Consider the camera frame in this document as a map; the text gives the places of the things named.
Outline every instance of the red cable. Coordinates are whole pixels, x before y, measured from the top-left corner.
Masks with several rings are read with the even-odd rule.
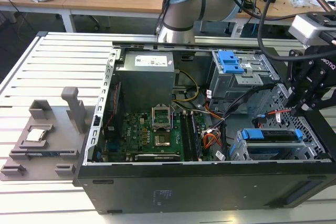
[[[290,112],[291,110],[279,110],[279,111],[271,111],[268,112],[268,115],[272,115],[272,114],[276,114],[276,113],[286,113],[286,112]]]
[[[112,115],[110,116],[109,120],[107,121],[107,123],[105,124],[105,127],[104,129],[107,128],[107,126],[109,125],[109,123],[111,122],[114,114],[115,114],[115,111],[116,111],[116,103],[117,103],[117,90],[118,90],[118,85],[115,85],[115,91],[114,91],[114,98],[113,98],[113,112],[112,112]]]

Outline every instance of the yellow cable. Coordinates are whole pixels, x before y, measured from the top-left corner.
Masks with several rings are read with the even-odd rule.
[[[192,100],[194,100],[194,99],[198,96],[198,93],[199,93],[199,87],[198,87],[196,81],[195,81],[195,80],[194,80],[194,79],[193,79],[187,72],[185,72],[185,71],[183,71],[183,70],[180,70],[180,72],[184,73],[186,76],[188,76],[188,77],[193,81],[193,83],[194,83],[195,86],[196,86],[196,93],[195,93],[195,95],[194,95],[193,97],[191,97],[191,98],[188,98],[188,99],[175,99],[175,100],[173,100],[173,102],[188,102],[188,101],[192,101]]]

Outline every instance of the blue plastic clip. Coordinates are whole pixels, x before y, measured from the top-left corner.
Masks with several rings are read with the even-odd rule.
[[[261,129],[244,129],[241,133],[244,139],[264,139]]]
[[[233,51],[219,51],[218,59],[224,73],[244,73],[244,69],[239,65],[239,59]]]
[[[303,140],[303,133],[299,129],[295,130],[295,134],[298,137],[298,140]]]

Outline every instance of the green motherboard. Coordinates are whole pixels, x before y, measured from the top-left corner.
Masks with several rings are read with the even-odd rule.
[[[152,120],[152,112],[126,113],[120,139],[106,139],[103,151],[106,161],[136,162],[140,161],[137,160],[139,157],[155,161],[158,155],[171,157],[169,161],[210,159],[211,153],[204,150],[200,141],[202,130],[206,129],[203,114],[186,115],[181,112],[167,115],[164,111],[157,111],[154,122],[167,124],[170,120],[168,132],[153,130]]]

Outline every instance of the floor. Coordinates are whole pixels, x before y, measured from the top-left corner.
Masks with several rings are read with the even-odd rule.
[[[64,31],[61,19],[56,19],[53,14],[24,14],[27,21],[35,31]],[[5,22],[0,25],[0,82],[6,77],[18,58],[34,39],[35,32],[24,22],[21,15],[15,14],[17,22],[10,24]],[[100,23],[100,30],[94,31],[94,23],[87,16],[76,16],[75,25],[79,33],[117,33],[117,34],[153,34],[155,19],[151,18],[125,18],[110,17],[111,27],[108,28],[108,18],[97,16]],[[227,23],[224,22],[207,22],[205,33],[200,33],[201,23],[196,22],[194,26],[195,35],[197,36],[220,36],[228,37],[224,33]],[[242,37],[256,37],[257,28],[252,34],[254,20],[250,21],[243,30]],[[265,38],[290,38],[287,34],[286,27],[270,27],[265,31]]]

